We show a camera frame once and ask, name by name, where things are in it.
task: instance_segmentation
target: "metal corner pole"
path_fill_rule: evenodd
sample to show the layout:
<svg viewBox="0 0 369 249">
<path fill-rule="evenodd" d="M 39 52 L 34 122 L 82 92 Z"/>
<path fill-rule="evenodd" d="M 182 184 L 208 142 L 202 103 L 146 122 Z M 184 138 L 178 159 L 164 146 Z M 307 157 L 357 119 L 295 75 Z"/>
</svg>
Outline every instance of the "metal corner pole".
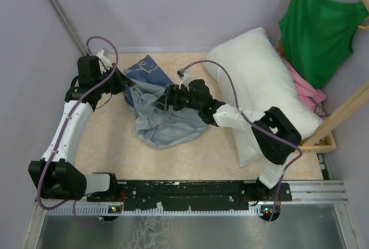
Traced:
<svg viewBox="0 0 369 249">
<path fill-rule="evenodd" d="M 31 217 L 28 221 L 27 232 L 23 238 L 21 249 L 37 248 L 46 214 L 47 211 L 41 209 L 36 202 L 33 204 Z"/>
<path fill-rule="evenodd" d="M 85 44 L 82 42 L 81 37 L 79 36 L 77 30 L 73 26 L 70 18 L 66 15 L 62 5 L 59 3 L 58 0 L 48 0 L 51 4 L 52 8 L 54 9 L 55 13 L 57 14 L 60 22 L 65 27 L 68 35 L 72 39 L 74 45 L 78 48 L 81 55 L 87 55 L 87 50 Z"/>
</svg>

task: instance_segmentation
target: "floor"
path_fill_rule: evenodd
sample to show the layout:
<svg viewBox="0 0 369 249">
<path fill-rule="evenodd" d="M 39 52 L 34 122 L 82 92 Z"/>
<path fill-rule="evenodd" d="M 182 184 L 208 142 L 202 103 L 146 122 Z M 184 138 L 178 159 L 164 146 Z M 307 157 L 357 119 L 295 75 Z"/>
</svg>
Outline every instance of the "floor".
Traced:
<svg viewBox="0 0 369 249">
<path fill-rule="evenodd" d="M 203 59 L 204 52 L 150 53 L 170 79 L 179 83 L 176 71 Z M 123 70 L 146 54 L 120 54 L 118 67 Z M 214 79 L 199 64 L 191 69 L 205 80 L 214 98 L 222 99 Z M 104 95 L 105 102 L 109 95 Z M 138 139 L 135 119 L 121 95 L 95 111 L 81 138 L 76 167 L 82 173 L 113 172 L 118 179 L 181 180 L 252 180 L 262 169 L 263 161 L 240 168 L 230 129 L 210 127 L 197 139 L 168 149 L 153 149 Z M 294 163 L 284 179 L 322 179 L 313 153 L 305 153 Z"/>
</svg>

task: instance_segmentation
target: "cloth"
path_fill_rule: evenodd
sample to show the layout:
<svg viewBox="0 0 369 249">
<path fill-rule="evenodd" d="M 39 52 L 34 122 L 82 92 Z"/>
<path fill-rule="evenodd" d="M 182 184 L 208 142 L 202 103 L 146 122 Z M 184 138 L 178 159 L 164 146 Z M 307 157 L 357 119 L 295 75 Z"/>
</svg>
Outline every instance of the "cloth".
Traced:
<svg viewBox="0 0 369 249">
<path fill-rule="evenodd" d="M 286 59 L 315 89 L 352 53 L 352 38 L 369 16 L 362 2 L 291 0 L 279 21 Z"/>
<path fill-rule="evenodd" d="M 129 69 L 126 69 L 124 72 L 125 76 L 131 80 L 137 80 L 163 88 L 167 85 L 174 84 L 149 55 L 132 65 Z M 129 90 L 125 91 L 125 99 L 129 106 L 133 107 L 133 99 Z"/>
<path fill-rule="evenodd" d="M 291 64 L 281 57 L 282 61 L 286 65 L 289 73 L 292 76 L 293 84 L 298 92 L 299 100 L 306 105 L 310 110 L 317 113 L 317 103 L 323 102 L 327 96 L 320 90 L 314 89 L 304 78 L 302 78 L 297 71 L 291 66 Z"/>
<path fill-rule="evenodd" d="M 162 111 L 154 107 L 153 103 L 172 81 L 149 55 L 124 74 L 135 82 L 125 93 L 125 99 L 136 117 L 136 133 L 147 145 L 153 148 L 175 146 L 197 138 L 208 128 L 195 110 L 173 111 L 170 107 Z"/>
</svg>

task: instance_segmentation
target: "black mounting plate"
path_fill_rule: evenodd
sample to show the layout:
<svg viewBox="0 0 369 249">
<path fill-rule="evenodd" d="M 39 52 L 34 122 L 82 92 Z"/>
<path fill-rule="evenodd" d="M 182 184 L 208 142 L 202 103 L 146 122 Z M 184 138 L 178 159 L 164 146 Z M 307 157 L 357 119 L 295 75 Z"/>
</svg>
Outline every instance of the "black mounting plate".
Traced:
<svg viewBox="0 0 369 249">
<path fill-rule="evenodd" d="M 255 181 L 186 181 L 186 180 L 119 180 L 114 192 L 94 193 L 89 202 L 119 202 L 124 194 L 125 210 L 148 210 L 157 208 L 161 202 L 164 210 L 248 210 L 248 201 L 274 201 L 274 193 L 269 198 L 261 198 L 255 189 Z M 291 201 L 289 184 L 282 183 L 280 201 Z"/>
</svg>

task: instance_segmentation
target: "pink cloth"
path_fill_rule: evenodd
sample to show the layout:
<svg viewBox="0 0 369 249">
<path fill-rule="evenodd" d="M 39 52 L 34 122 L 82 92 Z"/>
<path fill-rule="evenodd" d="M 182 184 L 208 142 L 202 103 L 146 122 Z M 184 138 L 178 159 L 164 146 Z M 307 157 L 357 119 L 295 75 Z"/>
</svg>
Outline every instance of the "pink cloth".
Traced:
<svg viewBox="0 0 369 249">
<path fill-rule="evenodd" d="M 311 100 L 314 99 L 317 103 L 323 102 L 327 96 L 320 90 L 314 89 L 304 78 L 297 73 L 297 71 L 291 66 L 291 64 L 281 57 L 282 61 L 286 65 L 287 69 L 289 70 L 293 83 L 295 84 L 296 90 L 298 92 L 299 100 L 304 103 L 310 110 L 312 110 L 316 114 L 322 114 L 320 108 L 315 107 L 315 103 Z"/>
</svg>

